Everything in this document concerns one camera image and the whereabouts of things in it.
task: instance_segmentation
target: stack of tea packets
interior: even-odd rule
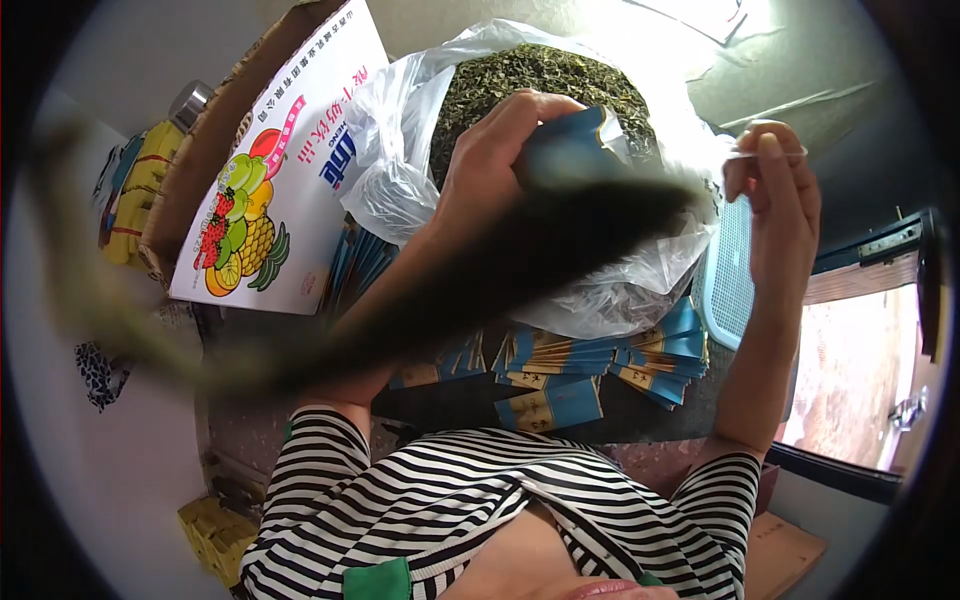
[[[346,312],[383,275],[398,252],[400,250],[395,245],[360,227],[347,215],[330,263],[320,312],[333,317]]]
[[[390,389],[412,388],[487,372],[482,347],[483,331],[477,331],[464,340],[454,341],[432,361],[400,368],[389,382]]]
[[[667,410],[684,403],[684,388],[708,367],[707,334],[690,298],[656,327],[629,338],[573,340],[519,326],[503,340],[495,381],[530,388],[496,402],[504,428],[549,431],[603,418],[600,378],[612,372]]]
[[[602,419],[600,377],[618,342],[572,340],[528,326],[508,332],[493,363],[495,381],[535,391],[496,402],[500,424],[542,432]]]
[[[611,372],[673,410],[684,403],[686,385],[707,367],[707,334],[686,297],[653,329],[620,340]]]

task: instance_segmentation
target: window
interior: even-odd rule
[[[916,284],[804,307],[797,381],[778,441],[888,470],[918,349]]]

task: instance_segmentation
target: woman's hand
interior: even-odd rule
[[[800,318],[806,284],[820,240],[820,189],[801,155],[803,146],[784,123],[755,121],[737,140],[757,158],[724,165],[727,200],[750,199],[750,273],[755,311],[789,323]]]
[[[457,138],[444,191],[428,228],[463,240],[501,215],[520,196],[511,168],[541,122],[583,110],[560,94],[521,89]]]

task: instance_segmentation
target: light blue plastic basket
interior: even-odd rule
[[[691,290],[707,333],[731,350],[740,346],[754,306],[750,221],[750,202],[744,196],[727,204],[720,218],[720,231],[710,240]]]

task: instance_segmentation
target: metal container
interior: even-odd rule
[[[189,132],[212,95],[212,87],[198,79],[193,80],[177,94],[177,99],[170,105],[170,121],[180,131]]]

